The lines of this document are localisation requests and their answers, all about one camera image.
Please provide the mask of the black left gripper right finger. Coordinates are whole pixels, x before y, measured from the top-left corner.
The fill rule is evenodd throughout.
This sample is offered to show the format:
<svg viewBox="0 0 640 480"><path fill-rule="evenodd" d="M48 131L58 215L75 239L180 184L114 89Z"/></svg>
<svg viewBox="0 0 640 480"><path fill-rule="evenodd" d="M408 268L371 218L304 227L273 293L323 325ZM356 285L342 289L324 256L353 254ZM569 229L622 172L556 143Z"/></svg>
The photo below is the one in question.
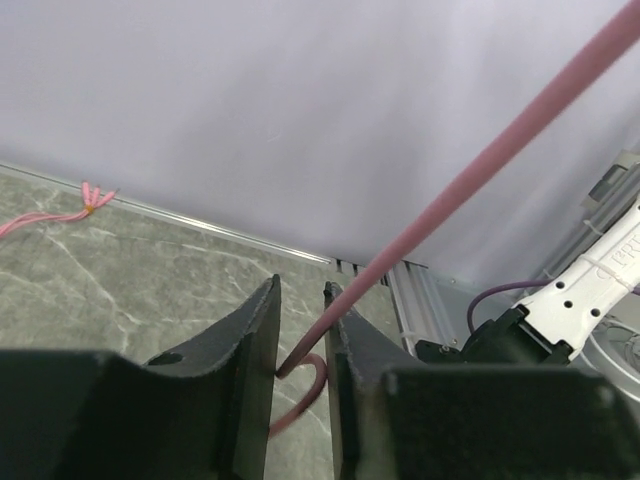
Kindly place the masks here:
<svg viewBox="0 0 640 480"><path fill-rule="evenodd" d="M635 479L639 427L604 377L427 364L350 310L327 332L338 479Z"/></svg>

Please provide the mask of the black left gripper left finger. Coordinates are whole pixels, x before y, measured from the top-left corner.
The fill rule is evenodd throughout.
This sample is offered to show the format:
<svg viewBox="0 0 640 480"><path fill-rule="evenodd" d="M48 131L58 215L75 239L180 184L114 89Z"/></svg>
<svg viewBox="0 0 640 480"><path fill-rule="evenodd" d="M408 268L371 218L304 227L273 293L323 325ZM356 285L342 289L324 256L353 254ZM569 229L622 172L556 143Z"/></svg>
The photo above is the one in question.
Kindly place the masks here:
<svg viewBox="0 0 640 480"><path fill-rule="evenodd" d="M5 479L260 479L281 284L144 364L106 350L1 354Z"/></svg>

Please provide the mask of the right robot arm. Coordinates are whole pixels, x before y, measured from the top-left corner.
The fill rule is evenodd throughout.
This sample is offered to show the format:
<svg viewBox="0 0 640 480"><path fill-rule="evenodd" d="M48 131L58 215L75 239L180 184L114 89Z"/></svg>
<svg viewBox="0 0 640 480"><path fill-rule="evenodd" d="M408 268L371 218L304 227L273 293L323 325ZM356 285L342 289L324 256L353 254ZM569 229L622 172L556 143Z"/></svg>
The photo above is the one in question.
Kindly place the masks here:
<svg viewBox="0 0 640 480"><path fill-rule="evenodd" d="M494 293L534 286L540 289L477 327L460 350L420 340L417 357L434 364L569 364L605 315L639 287L639 203L558 278L495 287L471 302L467 319Z"/></svg>

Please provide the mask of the aluminium front rail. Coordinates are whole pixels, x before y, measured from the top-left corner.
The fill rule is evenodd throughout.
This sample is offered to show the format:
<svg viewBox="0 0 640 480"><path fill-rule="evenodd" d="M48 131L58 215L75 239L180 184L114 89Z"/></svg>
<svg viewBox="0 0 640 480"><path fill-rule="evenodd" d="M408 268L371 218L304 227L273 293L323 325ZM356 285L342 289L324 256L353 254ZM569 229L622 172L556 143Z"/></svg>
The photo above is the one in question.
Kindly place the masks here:
<svg viewBox="0 0 640 480"><path fill-rule="evenodd" d="M639 150L621 151L582 202L581 223L543 266L535 280L558 277L620 220L639 196ZM496 281L465 282L433 269L402 262L388 274L405 348L416 352L424 339L460 349L470 336L469 304Z"/></svg>

